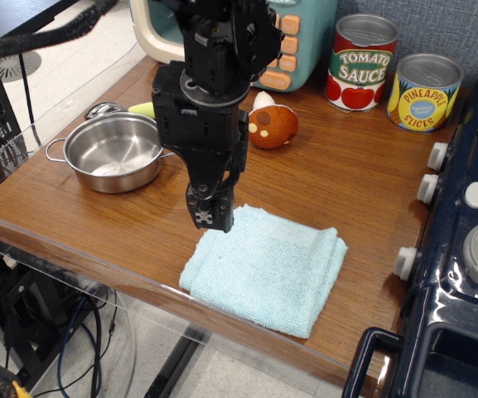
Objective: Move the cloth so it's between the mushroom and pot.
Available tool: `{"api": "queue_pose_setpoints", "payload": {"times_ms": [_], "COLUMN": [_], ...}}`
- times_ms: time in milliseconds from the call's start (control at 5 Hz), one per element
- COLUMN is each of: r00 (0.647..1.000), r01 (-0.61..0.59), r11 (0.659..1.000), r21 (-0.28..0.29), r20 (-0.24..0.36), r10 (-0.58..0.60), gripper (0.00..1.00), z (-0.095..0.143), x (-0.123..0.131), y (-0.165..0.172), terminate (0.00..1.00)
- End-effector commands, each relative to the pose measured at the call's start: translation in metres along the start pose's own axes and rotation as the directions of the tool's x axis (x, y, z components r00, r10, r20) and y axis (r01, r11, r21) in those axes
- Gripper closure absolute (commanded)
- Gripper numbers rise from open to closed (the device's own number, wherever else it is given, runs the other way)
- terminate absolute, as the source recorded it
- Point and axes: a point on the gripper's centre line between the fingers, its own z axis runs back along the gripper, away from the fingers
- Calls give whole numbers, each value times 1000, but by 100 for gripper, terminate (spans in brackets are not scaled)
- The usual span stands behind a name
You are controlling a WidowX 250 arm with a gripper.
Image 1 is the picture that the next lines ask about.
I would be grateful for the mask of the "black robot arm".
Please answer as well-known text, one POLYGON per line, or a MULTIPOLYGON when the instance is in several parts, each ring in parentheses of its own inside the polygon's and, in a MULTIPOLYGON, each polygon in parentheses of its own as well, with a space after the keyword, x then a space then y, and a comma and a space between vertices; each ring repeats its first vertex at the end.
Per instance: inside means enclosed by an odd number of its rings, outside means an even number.
POLYGON ((251 84, 281 54, 283 33, 265 1, 169 1, 184 59, 158 68, 152 102, 161 144, 184 162, 186 205, 198 228, 234 224, 234 186, 244 172, 251 84))

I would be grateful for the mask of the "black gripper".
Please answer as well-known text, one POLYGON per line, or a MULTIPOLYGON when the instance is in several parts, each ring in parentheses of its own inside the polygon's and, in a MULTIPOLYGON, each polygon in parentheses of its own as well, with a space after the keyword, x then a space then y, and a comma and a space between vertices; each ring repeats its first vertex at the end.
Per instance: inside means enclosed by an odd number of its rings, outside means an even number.
POLYGON ((152 82, 161 144, 186 165, 187 210, 199 229, 228 233, 234 224, 234 186, 248 152, 248 114, 239 105, 248 92, 249 83, 239 81, 211 94, 179 61, 160 66, 152 82))

